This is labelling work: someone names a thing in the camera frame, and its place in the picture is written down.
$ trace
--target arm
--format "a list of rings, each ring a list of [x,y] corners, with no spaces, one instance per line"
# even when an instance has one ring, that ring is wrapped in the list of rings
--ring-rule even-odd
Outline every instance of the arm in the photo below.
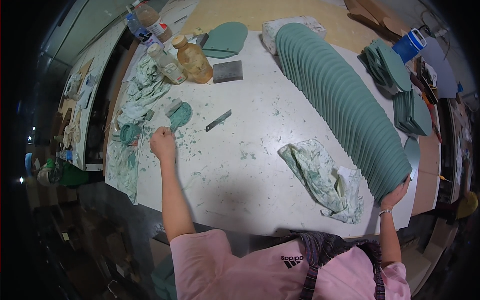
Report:
[[[150,148],[160,160],[162,217],[168,241],[183,234],[196,233],[175,172],[175,140],[170,128],[158,128],[150,139]]]
[[[400,184],[391,193],[382,200],[380,211],[385,209],[393,210],[393,207],[402,200],[407,193],[410,184],[410,175],[407,176],[405,183]],[[383,213],[380,216],[380,248],[382,249],[382,268],[392,263],[401,263],[402,254],[400,251],[400,243],[396,235],[395,225],[393,223],[393,215],[391,213]]]

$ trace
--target plastic bottle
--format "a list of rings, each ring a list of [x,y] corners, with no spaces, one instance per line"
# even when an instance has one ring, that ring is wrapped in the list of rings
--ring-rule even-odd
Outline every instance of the plastic bottle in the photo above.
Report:
[[[69,162],[78,162],[78,153],[74,150],[62,150],[60,152],[55,153],[55,157],[59,157],[63,160]]]
[[[212,66],[199,46],[188,43],[184,35],[174,37],[172,46],[179,50],[177,53],[179,62],[196,82],[205,84],[212,78]]]
[[[131,33],[139,39],[142,44],[149,47],[152,44],[162,44],[160,40],[150,31],[148,31],[145,27],[140,24],[137,17],[133,13],[129,13],[126,16],[128,29],[130,29]]]
[[[184,82],[188,74],[185,68],[176,60],[173,55],[164,51],[164,47],[153,44],[147,49],[148,55],[156,61],[157,67],[173,84]]]
[[[146,4],[146,1],[140,3],[140,0],[136,0],[132,5],[140,23],[156,35],[162,43],[171,38],[172,30],[170,27],[162,21],[160,15],[153,8]]]

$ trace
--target plaid strap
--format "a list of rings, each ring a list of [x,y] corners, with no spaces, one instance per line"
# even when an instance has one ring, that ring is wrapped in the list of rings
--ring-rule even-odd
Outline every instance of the plaid strap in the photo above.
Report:
[[[385,299],[385,285],[380,267],[382,252],[378,242],[373,240],[347,242],[338,235],[324,232],[293,232],[290,236],[300,237],[302,239],[303,245],[305,246],[306,259],[310,266],[307,277],[305,278],[305,283],[303,284],[303,289],[300,293],[300,300],[312,299],[319,268],[335,256],[355,246],[362,249],[372,262],[376,283],[375,298],[377,300]]]

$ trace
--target white foam block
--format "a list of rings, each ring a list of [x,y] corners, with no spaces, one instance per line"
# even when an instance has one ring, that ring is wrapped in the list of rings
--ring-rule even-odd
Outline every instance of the white foam block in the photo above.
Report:
[[[283,25],[286,25],[288,23],[300,23],[308,28],[310,28],[312,31],[314,31],[316,34],[318,34],[319,37],[325,39],[325,36],[327,35],[327,30],[325,27],[323,27],[318,21],[310,16],[298,16],[298,17],[288,17],[288,18],[283,18],[283,19],[277,19],[273,21],[267,21],[262,24],[262,40],[267,47],[268,51],[272,53],[273,55],[276,54],[276,45],[275,45],[275,37],[280,28],[282,28]]]

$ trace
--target yellow bottle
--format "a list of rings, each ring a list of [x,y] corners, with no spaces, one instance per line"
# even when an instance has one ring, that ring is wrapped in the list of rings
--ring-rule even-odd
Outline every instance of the yellow bottle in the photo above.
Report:
[[[172,46],[179,50],[177,59],[196,82],[205,84],[213,77],[212,66],[199,46],[188,43],[184,35],[174,37]]]

